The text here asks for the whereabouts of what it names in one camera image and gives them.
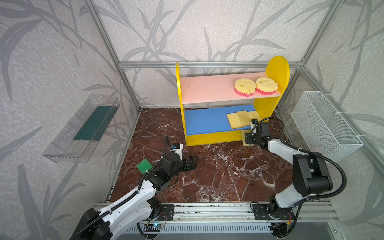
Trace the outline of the yellow rectangular sponge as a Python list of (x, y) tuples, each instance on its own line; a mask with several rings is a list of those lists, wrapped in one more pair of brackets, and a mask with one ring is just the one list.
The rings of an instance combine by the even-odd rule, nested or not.
[(250, 111), (250, 112), (248, 112), (248, 115), (249, 115), (250, 120), (256, 119), (256, 120), (258, 120), (258, 122), (260, 122), (262, 120), (262, 118), (260, 117), (260, 115), (257, 111)]

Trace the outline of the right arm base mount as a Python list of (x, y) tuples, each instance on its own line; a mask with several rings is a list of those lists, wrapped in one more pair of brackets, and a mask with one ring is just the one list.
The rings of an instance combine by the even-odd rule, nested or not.
[(254, 214), (255, 220), (276, 220), (276, 221), (292, 221), (295, 214), (292, 208), (281, 209), (274, 204), (260, 204), (257, 202), (250, 203), (250, 209)]

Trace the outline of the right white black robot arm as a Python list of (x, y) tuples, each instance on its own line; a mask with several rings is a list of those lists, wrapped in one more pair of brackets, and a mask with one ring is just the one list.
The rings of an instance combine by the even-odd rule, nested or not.
[[(257, 144), (266, 148), (270, 153), (292, 165), (293, 183), (271, 197), (269, 203), (271, 212), (294, 208), (309, 200), (335, 197), (345, 190), (348, 180), (340, 165), (321, 153), (307, 151), (289, 144), (284, 140), (283, 131), (280, 132), (279, 138), (273, 138), (268, 120), (281, 122), (280, 119), (272, 117), (261, 121), (250, 120), (251, 131), (245, 134), (245, 143)], [(334, 166), (341, 175), (341, 184), (335, 191), (333, 191), (334, 185), (328, 163)]]

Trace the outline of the orange sponge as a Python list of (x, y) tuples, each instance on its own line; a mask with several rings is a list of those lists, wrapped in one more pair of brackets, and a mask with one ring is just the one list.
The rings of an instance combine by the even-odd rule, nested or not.
[(243, 127), (240, 117), (237, 113), (227, 114), (231, 129), (239, 129)]

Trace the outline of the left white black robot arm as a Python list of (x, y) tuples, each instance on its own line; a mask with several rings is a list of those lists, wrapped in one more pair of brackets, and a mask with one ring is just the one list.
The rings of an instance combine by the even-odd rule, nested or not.
[(160, 161), (144, 172), (138, 186), (100, 210), (91, 208), (86, 211), (71, 239), (116, 240), (131, 227), (138, 227), (140, 222), (159, 217), (161, 203), (156, 195), (166, 189), (179, 173), (197, 167), (199, 158), (184, 153), (183, 149), (183, 144), (170, 144), (165, 137)]

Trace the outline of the yellow smiley sponge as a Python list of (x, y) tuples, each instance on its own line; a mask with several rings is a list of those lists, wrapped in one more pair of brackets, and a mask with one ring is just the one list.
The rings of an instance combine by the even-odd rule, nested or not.
[(235, 81), (235, 92), (243, 97), (250, 97), (256, 91), (256, 83), (248, 78), (241, 78)]
[(278, 87), (278, 83), (268, 77), (261, 77), (256, 80), (256, 91), (263, 95), (275, 94)]

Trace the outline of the green sponge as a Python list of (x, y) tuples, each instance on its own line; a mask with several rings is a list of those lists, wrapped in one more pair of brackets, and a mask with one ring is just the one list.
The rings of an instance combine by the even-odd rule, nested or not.
[(144, 159), (137, 164), (136, 168), (144, 175), (153, 168), (153, 165), (147, 159)]
[(242, 143), (244, 147), (251, 147), (254, 146), (254, 144), (249, 144), (249, 141), (247, 140), (246, 134), (250, 134), (251, 130), (241, 130), (241, 136), (242, 136)]

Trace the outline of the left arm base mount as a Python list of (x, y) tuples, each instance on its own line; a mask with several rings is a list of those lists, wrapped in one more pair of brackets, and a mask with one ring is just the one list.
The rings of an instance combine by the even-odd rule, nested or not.
[(149, 216), (149, 220), (157, 221), (172, 221), (175, 213), (175, 205), (173, 204), (160, 204), (155, 206)]

